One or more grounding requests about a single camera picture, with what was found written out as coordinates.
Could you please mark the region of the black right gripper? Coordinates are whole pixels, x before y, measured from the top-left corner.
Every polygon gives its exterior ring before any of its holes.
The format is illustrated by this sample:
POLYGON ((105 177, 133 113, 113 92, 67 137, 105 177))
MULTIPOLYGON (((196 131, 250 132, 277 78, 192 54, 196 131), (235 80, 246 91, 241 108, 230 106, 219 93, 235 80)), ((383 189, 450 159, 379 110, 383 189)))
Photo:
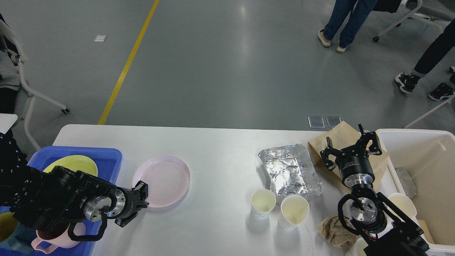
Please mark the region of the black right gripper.
POLYGON ((358 128, 361 136, 355 143, 355 149, 361 152, 363 156, 343 155, 343 151, 333 147, 330 137, 326 137, 327 146, 320 151, 325 168, 333 171, 338 166, 342 184, 348 188, 359 184, 372 186, 375 176, 368 156, 382 155, 382 148, 376 132, 364 130, 362 124, 358 124, 358 128), (336 157, 336 163, 329 159, 330 155, 336 157))

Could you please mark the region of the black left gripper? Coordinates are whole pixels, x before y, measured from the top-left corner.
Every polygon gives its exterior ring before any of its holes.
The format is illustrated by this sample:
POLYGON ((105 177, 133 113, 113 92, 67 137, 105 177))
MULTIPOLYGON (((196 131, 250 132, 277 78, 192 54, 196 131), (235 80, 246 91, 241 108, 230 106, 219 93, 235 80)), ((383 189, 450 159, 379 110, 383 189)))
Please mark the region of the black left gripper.
POLYGON ((134 188, 90 188, 82 198, 82 214, 91 222, 105 214, 123 228, 149 206, 148 195, 148 184, 144 181, 138 181, 134 188))

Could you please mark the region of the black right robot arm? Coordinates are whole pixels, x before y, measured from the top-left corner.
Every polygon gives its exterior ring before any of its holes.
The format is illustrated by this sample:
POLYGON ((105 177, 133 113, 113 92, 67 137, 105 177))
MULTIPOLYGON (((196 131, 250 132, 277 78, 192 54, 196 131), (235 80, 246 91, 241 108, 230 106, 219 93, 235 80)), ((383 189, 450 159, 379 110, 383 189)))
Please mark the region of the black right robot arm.
POLYGON ((329 171, 337 168, 343 186, 350 193, 340 199, 337 210, 341 225, 367 243, 367 256, 426 256, 429 245, 424 231, 382 193, 375 192, 371 155, 382 155, 379 137, 359 124, 360 137, 343 149, 333 147, 330 137, 320 151, 329 171))

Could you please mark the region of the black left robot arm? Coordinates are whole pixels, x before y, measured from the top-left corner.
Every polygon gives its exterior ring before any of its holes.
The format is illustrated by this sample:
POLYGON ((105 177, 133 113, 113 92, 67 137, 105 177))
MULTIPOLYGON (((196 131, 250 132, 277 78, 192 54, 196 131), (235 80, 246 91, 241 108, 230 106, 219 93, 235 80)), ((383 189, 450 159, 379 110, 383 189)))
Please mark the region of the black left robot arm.
POLYGON ((67 224, 71 240, 100 240, 108 220, 125 227, 149 203, 148 185, 118 187, 81 170, 57 165, 49 173, 28 165, 16 140, 0 135, 1 206, 25 227, 50 233, 67 224))

